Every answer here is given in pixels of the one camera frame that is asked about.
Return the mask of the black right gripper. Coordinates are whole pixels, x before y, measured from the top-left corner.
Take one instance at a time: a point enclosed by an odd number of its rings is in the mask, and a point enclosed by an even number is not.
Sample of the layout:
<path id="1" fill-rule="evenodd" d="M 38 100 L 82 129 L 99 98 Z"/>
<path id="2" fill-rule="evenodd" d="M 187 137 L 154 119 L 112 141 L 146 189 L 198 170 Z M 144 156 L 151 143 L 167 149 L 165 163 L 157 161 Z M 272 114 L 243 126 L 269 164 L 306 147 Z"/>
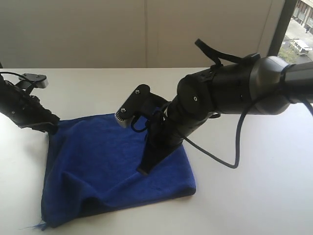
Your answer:
<path id="1" fill-rule="evenodd" d="M 142 160 L 137 167 L 141 174 L 152 169 L 181 146 L 188 137 L 213 116 L 212 105 L 168 105 L 156 113 L 148 129 Z"/>

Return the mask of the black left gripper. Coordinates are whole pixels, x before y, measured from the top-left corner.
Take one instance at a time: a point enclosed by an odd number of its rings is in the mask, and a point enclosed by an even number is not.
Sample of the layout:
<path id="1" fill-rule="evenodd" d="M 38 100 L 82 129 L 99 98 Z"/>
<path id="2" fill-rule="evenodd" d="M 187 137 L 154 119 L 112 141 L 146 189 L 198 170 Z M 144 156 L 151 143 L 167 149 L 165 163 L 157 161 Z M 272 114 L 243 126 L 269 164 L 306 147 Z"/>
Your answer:
<path id="1" fill-rule="evenodd" d="M 4 115 L 18 127 L 56 134 L 60 118 L 12 83 L 4 84 Z"/>

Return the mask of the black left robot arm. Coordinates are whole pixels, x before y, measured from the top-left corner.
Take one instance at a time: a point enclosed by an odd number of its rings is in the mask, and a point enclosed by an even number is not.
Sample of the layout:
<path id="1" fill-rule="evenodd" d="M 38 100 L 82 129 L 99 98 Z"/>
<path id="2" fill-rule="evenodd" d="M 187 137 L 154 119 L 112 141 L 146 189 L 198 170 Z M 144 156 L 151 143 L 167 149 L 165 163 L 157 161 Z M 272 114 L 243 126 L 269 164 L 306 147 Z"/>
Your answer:
<path id="1" fill-rule="evenodd" d="M 2 71 L 1 75 L 10 74 L 19 78 L 13 84 L 0 77 L 0 112 L 13 121 L 19 128 L 31 128 L 40 132 L 55 134 L 60 118 L 44 108 L 40 99 L 32 95 L 33 89 L 48 86 L 47 77 L 41 74 Z"/>

